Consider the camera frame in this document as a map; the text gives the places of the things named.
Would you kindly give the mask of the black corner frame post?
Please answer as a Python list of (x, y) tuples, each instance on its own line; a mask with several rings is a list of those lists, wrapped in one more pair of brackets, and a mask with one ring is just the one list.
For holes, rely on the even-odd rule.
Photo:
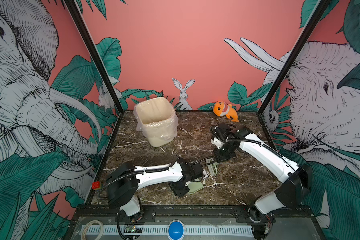
[(117, 95), (115, 93), (115, 89), (110, 81), (107, 70), (106, 70), (104, 63), (99, 55), (96, 45), (93, 42), (93, 39), (92, 39), (90, 32), (86, 26), (86, 23), (82, 18), (81, 12), (79, 11), (80, 9), (78, 8), (76, 1), (64, 0), (64, 3), (67, 6), (67, 9), (68, 9), (80, 35), (90, 53), (90, 56), (91, 56), (93, 62), (95, 63), (95, 66), (97, 67), (99, 74), (100, 74), (103, 82), (105, 83), (107, 90), (109, 91), (109, 94), (111, 95), (111, 97), (113, 99), (116, 109), (118, 110), (119, 113), (123, 114), (124, 109), (119, 101), (119, 98), (117, 97)]
[(296, 44), (294, 45), (293, 49), (289, 57), (287, 58), (286, 62), (284, 63), (282, 69), (280, 70), (276, 80), (274, 81), (269, 93), (267, 94), (264, 102), (262, 103), (261, 107), (258, 109), (257, 114), (262, 115), (272, 100), (272, 97), (280, 87), (283, 80), (286, 78), (287, 73), (289, 72), (290, 68), (292, 67), (294, 61), (300, 54), (301, 50), (303, 49), (305, 43), (311, 36), (312, 32), (314, 31), (315, 27), (317, 26), (318, 22), (320, 21), (322, 15), (324, 14), (327, 7), (330, 5), (330, 0), (322, 0), (318, 1), (313, 12), (311, 13), (307, 24), (305, 25), (303, 31), (301, 32)]

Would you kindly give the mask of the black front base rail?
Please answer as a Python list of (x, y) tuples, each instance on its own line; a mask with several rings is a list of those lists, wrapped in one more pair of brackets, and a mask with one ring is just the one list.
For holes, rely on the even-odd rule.
[[(143, 205), (143, 216), (138, 223), (154, 223), (159, 218), (234, 218), (238, 223), (275, 222), (280, 218), (312, 218), (311, 209), (303, 206), (298, 209), (281, 208), (258, 219), (251, 217), (249, 207), (244, 205)], [(115, 222), (119, 210), (104, 205), (82, 205), (77, 208), (72, 220), (105, 219)]]

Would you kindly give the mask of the black right corner frame post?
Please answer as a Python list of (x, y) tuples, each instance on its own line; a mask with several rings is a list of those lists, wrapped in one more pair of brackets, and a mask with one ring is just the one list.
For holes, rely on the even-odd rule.
[(267, 94), (264, 102), (262, 103), (261, 107), (258, 109), (257, 114), (262, 115), (272, 100), (272, 97), (280, 87), (283, 80), (286, 78), (287, 73), (289, 72), (290, 68), (292, 67), (294, 61), (300, 54), (301, 50), (303, 49), (305, 43), (311, 36), (312, 32), (314, 31), (315, 27), (317, 26), (318, 22), (320, 21), (322, 15), (324, 14), (327, 7), (330, 5), (330, 0), (322, 0), (318, 1), (313, 12), (311, 13), (307, 24), (305, 25), (303, 31), (301, 32), (296, 44), (294, 45), (293, 49), (289, 57), (287, 58), (286, 62), (284, 63), (282, 69), (280, 70), (276, 80), (274, 81), (269, 93)]

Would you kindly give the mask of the red toy block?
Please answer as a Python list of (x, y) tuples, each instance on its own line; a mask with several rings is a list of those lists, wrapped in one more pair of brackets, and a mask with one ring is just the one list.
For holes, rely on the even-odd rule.
[(92, 190), (99, 190), (102, 188), (102, 183), (100, 181), (96, 181), (92, 183)]

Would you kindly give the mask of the green hand brush white bristles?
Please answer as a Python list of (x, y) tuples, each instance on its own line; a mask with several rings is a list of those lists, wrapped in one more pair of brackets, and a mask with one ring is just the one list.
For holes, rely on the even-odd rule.
[(210, 177), (213, 177), (213, 176), (217, 175), (217, 173), (218, 173), (218, 163), (214, 162), (214, 163), (208, 165), (207, 167), (208, 167), (208, 172), (209, 172)]

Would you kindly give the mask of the beige bin with plastic liner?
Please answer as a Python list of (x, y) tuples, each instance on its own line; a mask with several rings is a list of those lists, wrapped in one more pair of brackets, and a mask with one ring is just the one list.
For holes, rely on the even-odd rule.
[(164, 97), (136, 104), (134, 116), (137, 131), (142, 132), (152, 147), (170, 143), (178, 134), (178, 117), (173, 105)]

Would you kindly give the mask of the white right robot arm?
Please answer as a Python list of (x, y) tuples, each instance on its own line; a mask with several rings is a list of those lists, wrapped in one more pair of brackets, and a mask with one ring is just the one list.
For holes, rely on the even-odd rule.
[(253, 222), (260, 222), (274, 210), (298, 208), (311, 192), (312, 168), (284, 157), (249, 128), (221, 123), (211, 126), (210, 131), (218, 163), (235, 157), (235, 151), (246, 152), (270, 170), (281, 183), (278, 188), (260, 196), (250, 205), (248, 214)]

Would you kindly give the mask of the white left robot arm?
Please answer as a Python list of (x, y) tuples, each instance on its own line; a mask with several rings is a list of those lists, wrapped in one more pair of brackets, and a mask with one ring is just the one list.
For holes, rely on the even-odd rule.
[(148, 186), (168, 183), (175, 196), (181, 198), (186, 195), (193, 183), (204, 175), (204, 169), (199, 162), (189, 162), (177, 158), (166, 165), (141, 167), (132, 162), (125, 162), (110, 175), (102, 187), (96, 191), (96, 198), (100, 199), (103, 192), (107, 192), (110, 208), (124, 211), (132, 222), (139, 221), (144, 210), (140, 199), (135, 193)]

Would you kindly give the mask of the black left corner frame post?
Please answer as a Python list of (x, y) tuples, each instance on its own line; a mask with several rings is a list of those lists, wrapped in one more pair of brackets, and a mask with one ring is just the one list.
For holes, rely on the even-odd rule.
[(92, 39), (90, 32), (86, 26), (86, 23), (82, 18), (81, 12), (79, 11), (80, 9), (78, 8), (76, 1), (64, 0), (64, 3), (67, 6), (67, 9), (68, 9), (80, 35), (90, 53), (90, 56), (91, 56), (93, 62), (95, 63), (95, 66), (97, 67), (99, 74), (100, 74), (103, 82), (105, 83), (107, 90), (109, 91), (109, 94), (111, 95), (111, 97), (113, 99), (116, 109), (118, 110), (119, 113), (123, 114), (124, 109), (119, 101), (119, 98), (117, 97), (117, 95), (115, 93), (115, 89), (110, 81), (107, 70), (106, 70), (104, 63), (99, 55), (96, 45), (93, 42), (93, 39)]

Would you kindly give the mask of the green plastic dustpan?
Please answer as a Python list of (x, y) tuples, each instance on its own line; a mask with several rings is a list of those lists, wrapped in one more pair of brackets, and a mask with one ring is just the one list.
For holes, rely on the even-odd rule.
[(188, 182), (187, 183), (187, 187), (189, 188), (189, 194), (194, 194), (197, 191), (201, 190), (204, 188), (204, 185), (202, 182), (200, 181), (196, 181), (196, 182)]

